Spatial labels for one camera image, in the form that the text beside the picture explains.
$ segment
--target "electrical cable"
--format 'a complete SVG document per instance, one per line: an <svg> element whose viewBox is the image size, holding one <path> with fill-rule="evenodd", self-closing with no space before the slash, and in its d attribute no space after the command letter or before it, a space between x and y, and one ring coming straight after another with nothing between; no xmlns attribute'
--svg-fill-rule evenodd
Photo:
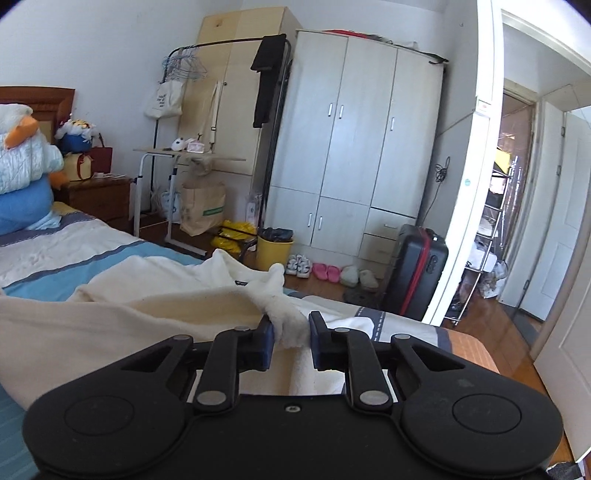
<svg viewBox="0 0 591 480"><path fill-rule="evenodd" d="M439 188L441 188L441 184L447 178L447 170L449 169L449 162L450 161L451 161L451 157L447 157L445 160L444 167L442 167L439 163L437 163L435 165L435 183L437 183L437 190L435 191L435 197L433 198L431 205L427 209L427 213L425 213L425 217L424 217L423 222L427 219L429 212L431 211L431 208L433 208L433 205L435 204L435 201L437 200L437 195L439 195Z"/></svg>

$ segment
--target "white tote bag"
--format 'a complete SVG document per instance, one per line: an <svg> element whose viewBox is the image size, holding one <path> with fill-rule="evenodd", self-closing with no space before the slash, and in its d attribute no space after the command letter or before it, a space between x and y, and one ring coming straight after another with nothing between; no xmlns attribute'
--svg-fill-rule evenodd
<svg viewBox="0 0 591 480"><path fill-rule="evenodd" d="M150 118L169 118L183 114L183 82L171 80L161 83L144 113Z"/></svg>

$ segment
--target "black suitcase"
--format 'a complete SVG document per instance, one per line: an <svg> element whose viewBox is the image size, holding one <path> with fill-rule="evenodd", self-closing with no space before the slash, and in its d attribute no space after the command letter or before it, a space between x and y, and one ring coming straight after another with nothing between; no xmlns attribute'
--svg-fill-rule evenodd
<svg viewBox="0 0 591 480"><path fill-rule="evenodd" d="M422 321L447 255L444 239L432 230L403 225L378 292L380 310Z"/></svg>

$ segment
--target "yellow plastic bag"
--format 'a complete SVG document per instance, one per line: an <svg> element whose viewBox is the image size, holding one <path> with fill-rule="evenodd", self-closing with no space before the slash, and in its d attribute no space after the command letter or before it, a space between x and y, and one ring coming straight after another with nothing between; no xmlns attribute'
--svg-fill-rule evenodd
<svg viewBox="0 0 591 480"><path fill-rule="evenodd" d="M229 230L229 228L252 233L252 235L235 232L234 230ZM217 236L212 240L212 246L221 248L222 250L225 250L231 254L239 254L241 251L240 244L233 240L252 240L256 236L256 227L248 222L231 222L230 220L224 220L222 223L222 231L220 232L220 235L224 236L225 238Z"/></svg>

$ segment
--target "pink slipper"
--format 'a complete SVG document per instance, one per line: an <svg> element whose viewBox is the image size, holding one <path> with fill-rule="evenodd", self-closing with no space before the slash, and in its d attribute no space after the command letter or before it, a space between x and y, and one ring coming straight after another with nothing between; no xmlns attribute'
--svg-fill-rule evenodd
<svg viewBox="0 0 591 480"><path fill-rule="evenodd" d="M315 263L312 265L312 272L314 272L314 275L316 275L318 280L328 280L326 265L323 263Z"/></svg>
<svg viewBox="0 0 591 480"><path fill-rule="evenodd" d="M340 268L331 265L328 267L327 275L329 278L329 282L331 283L338 283L340 281Z"/></svg>

